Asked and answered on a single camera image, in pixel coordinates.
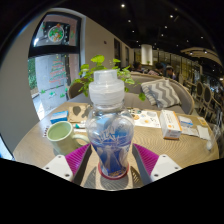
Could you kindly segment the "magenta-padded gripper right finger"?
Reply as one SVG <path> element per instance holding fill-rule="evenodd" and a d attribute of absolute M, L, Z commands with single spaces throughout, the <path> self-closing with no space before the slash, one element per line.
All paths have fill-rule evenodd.
<path fill-rule="evenodd" d="M 132 154 L 135 157 L 144 185 L 150 184 L 181 170 L 181 167 L 168 155 L 157 155 L 156 153 L 138 144 L 132 145 Z"/>

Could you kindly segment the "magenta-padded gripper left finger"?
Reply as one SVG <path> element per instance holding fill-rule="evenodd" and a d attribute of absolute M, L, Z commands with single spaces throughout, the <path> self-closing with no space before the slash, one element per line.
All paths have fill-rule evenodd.
<path fill-rule="evenodd" d="M 91 145 L 86 144 L 66 156 L 57 155 L 43 170 L 80 185 L 91 153 Z"/>

